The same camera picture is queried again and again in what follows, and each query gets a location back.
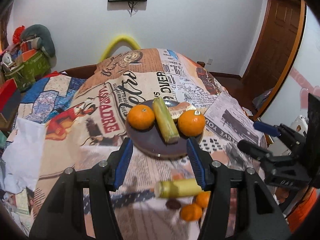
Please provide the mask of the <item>dark purple plate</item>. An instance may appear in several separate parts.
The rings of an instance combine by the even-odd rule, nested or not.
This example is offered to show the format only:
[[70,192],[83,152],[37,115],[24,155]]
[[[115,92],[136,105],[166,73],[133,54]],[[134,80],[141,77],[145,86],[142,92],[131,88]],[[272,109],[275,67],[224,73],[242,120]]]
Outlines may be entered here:
[[[152,109],[152,102],[153,102],[153,99],[140,103],[139,105],[146,105]],[[168,103],[167,100],[164,100],[164,102],[167,107],[171,107],[167,105]],[[178,102],[174,102],[172,106],[176,106],[178,104],[179,104]],[[156,120],[149,129],[144,131],[134,129],[133,127],[130,126],[127,120],[125,122],[125,126],[126,126],[127,135],[133,141],[133,144],[136,146],[136,148],[138,148],[142,153],[152,158],[178,159],[187,155],[187,140],[189,138],[193,138],[195,142],[199,142],[200,139],[202,138],[203,133],[196,137],[186,137],[180,132],[178,128],[178,120],[174,123],[180,135],[180,139],[175,144],[166,144],[164,142],[164,139],[160,133]]]

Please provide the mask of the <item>pomelo segment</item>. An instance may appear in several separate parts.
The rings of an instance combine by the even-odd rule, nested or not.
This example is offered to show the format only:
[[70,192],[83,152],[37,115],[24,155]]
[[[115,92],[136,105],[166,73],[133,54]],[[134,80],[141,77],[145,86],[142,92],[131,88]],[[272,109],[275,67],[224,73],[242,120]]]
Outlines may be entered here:
[[179,117],[188,110],[196,110],[196,107],[194,107],[189,102],[180,102],[176,106],[168,107],[168,111],[174,122],[176,122],[179,119]]

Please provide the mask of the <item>orange with sticker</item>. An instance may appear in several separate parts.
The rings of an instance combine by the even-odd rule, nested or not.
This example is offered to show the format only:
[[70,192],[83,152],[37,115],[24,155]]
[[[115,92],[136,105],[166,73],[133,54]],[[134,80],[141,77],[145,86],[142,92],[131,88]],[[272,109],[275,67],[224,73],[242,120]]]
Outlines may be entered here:
[[196,137],[202,134],[206,120],[198,110],[185,111],[178,119],[178,128],[186,137]]

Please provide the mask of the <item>sugarcane piece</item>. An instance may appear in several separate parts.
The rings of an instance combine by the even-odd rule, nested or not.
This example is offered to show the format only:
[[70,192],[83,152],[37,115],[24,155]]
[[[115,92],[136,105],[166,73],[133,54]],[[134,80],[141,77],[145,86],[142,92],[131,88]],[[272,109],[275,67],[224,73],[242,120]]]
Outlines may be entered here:
[[175,144],[180,139],[178,129],[169,113],[169,110],[161,96],[153,99],[152,109],[157,125],[166,144]]
[[202,192],[195,179],[158,181],[154,187],[157,198],[193,197]]

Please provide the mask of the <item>orange without sticker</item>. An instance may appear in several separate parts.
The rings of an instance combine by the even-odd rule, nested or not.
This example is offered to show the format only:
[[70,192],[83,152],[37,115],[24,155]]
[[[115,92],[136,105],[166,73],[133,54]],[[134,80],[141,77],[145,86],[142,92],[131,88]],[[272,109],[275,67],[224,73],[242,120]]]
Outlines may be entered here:
[[134,129],[144,131],[155,122],[155,114],[149,106],[136,105],[130,109],[126,120]]

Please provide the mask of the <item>brown wooden door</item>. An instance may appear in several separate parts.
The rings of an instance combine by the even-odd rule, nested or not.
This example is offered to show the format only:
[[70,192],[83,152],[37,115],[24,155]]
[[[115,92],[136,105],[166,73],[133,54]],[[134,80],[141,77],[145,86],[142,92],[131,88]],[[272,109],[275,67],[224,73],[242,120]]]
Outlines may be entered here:
[[269,92],[253,118],[261,117],[285,81],[298,51],[305,23],[303,0],[268,0],[259,38],[242,83],[250,101]]

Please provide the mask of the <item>grey plush toy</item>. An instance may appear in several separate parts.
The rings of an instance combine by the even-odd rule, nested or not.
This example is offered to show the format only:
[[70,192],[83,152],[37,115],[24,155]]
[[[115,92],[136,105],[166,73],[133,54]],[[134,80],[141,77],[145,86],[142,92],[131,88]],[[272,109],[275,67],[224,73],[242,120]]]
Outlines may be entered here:
[[49,29],[41,24],[27,27],[20,35],[22,42],[31,42],[32,49],[40,49],[47,57],[55,56],[55,46]]

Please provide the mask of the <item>white wardrobe sliding door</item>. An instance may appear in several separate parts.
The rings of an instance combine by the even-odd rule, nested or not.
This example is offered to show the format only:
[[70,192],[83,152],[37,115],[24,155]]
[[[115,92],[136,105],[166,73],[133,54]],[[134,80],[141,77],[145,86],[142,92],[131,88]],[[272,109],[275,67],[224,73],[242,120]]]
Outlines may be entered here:
[[291,71],[261,121],[289,126],[298,116],[306,117],[308,94],[319,96],[319,70],[319,22],[307,7],[302,41]]

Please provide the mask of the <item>blue patchwork quilt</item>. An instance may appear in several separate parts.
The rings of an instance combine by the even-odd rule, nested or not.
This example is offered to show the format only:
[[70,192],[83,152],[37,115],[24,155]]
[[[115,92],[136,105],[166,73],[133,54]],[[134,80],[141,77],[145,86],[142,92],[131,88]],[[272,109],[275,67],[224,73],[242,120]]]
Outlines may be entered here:
[[65,75],[40,79],[24,94],[17,116],[45,124],[69,109],[73,96],[85,81]]

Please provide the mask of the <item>green storage box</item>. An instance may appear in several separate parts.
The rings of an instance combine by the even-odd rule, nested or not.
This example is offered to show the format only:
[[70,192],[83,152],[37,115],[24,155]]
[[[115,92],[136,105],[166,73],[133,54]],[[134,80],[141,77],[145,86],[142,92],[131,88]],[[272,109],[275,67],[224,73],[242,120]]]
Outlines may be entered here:
[[37,80],[50,72],[51,65],[46,55],[38,51],[30,59],[14,70],[5,73],[6,80],[14,79],[17,88],[23,92],[28,90]]

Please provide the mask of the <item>dark red grape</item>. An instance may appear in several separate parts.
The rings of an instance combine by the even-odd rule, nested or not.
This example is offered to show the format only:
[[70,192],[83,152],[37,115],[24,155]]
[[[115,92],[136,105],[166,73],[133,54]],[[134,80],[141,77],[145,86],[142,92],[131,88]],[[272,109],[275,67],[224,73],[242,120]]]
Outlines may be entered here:
[[182,204],[177,199],[167,200],[165,206],[170,210],[179,210],[182,207]]

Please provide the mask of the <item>sugarcane piece front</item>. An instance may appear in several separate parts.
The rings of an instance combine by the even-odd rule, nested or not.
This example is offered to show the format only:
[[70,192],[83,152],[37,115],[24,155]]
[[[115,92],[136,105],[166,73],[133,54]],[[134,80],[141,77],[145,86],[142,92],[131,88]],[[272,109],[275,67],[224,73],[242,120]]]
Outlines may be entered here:
[[152,109],[157,125],[166,144],[175,144],[180,139],[178,129],[169,113],[169,110],[161,96],[153,99]]

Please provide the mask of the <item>yellow foam chair back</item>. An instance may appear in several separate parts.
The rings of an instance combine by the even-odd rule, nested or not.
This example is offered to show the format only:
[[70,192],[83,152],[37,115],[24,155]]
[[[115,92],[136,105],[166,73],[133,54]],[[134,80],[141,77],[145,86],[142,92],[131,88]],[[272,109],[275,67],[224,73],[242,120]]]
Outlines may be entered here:
[[131,50],[141,49],[140,45],[132,37],[127,35],[118,35],[115,38],[113,38],[111,42],[107,45],[99,59],[99,62],[102,62],[104,61],[104,59],[110,57],[120,47],[128,47]]

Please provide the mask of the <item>small mandarin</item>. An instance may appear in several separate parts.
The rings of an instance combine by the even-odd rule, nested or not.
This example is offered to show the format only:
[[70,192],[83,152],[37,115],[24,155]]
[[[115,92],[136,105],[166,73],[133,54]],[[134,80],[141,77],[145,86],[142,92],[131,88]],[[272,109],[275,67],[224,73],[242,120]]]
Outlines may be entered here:
[[210,200],[210,191],[203,191],[200,192],[196,197],[195,197],[195,203],[201,207],[202,209],[205,209],[208,207]]
[[197,204],[189,204],[181,208],[180,218],[184,221],[196,221],[202,217],[202,208]]

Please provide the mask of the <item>red box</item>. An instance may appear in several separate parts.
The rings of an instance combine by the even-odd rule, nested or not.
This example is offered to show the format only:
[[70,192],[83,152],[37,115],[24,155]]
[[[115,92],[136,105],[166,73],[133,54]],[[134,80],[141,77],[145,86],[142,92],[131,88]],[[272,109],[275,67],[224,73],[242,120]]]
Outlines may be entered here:
[[0,88],[0,111],[3,110],[6,103],[18,91],[17,84],[14,78],[5,81]]

